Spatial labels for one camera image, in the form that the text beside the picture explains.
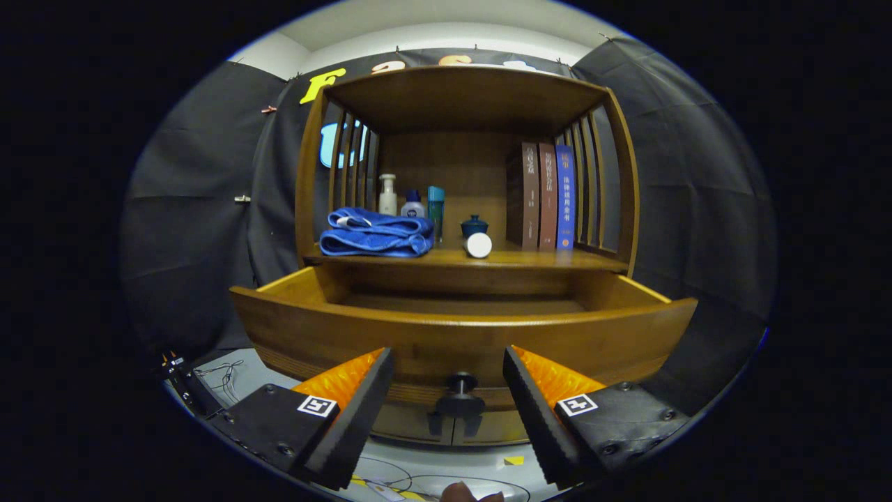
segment yellow letter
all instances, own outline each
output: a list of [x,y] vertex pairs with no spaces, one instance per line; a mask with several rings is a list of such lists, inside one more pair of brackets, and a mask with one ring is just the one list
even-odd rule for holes
[[440,65],[446,66],[449,64],[468,64],[471,63],[471,58],[466,55],[445,55],[440,58]]
[[338,68],[337,70],[331,70],[328,73],[323,73],[310,79],[310,88],[307,89],[307,95],[301,99],[301,105],[316,99],[316,94],[319,94],[319,90],[322,87],[334,84],[336,77],[343,77],[346,73],[346,69]]
[[372,74],[383,73],[385,71],[402,70],[406,64],[402,61],[388,61],[387,63],[376,64],[372,67]]

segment white wall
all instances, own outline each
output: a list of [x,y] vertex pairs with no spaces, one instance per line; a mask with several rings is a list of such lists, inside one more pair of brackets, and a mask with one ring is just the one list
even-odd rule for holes
[[268,71],[281,79],[290,79],[301,70],[310,51],[285,35],[273,31],[233,54],[229,61]]
[[308,73],[341,61],[391,52],[396,46],[400,46],[400,50],[473,49],[474,44],[480,49],[532,55],[551,61],[560,58],[562,63],[570,65],[594,48],[529,29],[476,22],[434,22],[384,29],[319,49],[302,61],[300,71]]

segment brown book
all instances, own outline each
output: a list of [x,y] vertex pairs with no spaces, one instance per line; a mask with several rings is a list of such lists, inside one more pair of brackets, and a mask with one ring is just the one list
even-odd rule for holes
[[558,163],[555,146],[539,144],[539,249],[554,249],[558,234]]
[[508,156],[506,175],[505,239],[524,251],[534,251],[539,245],[539,155],[535,143],[521,143],[520,150]]

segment folded towel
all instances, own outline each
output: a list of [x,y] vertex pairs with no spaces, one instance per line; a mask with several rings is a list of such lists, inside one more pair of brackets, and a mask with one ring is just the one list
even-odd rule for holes
[[387,234],[361,233],[346,229],[322,232],[319,248],[324,255],[421,256],[434,246],[434,233],[401,237]]
[[434,246],[434,224],[426,218],[373,213],[342,207],[328,215],[331,230],[322,232],[323,255],[421,256]]
[[426,234],[434,228],[427,218],[408,218],[374,213],[361,207],[342,207],[328,215],[333,229],[348,229],[363,233],[379,233],[408,237]]

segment small bottle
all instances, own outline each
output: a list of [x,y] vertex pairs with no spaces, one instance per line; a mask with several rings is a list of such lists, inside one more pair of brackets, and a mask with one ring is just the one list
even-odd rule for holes
[[426,216],[425,205],[421,204],[421,196],[418,194],[418,190],[406,192],[406,204],[402,205],[400,216],[411,218],[424,218]]
[[440,187],[427,187],[427,217],[434,223],[434,240],[443,242],[443,202],[446,191]]
[[382,174],[378,176],[381,180],[381,195],[378,197],[378,212],[381,214],[390,214],[396,216],[396,193],[393,191],[393,181],[396,180],[395,174]]

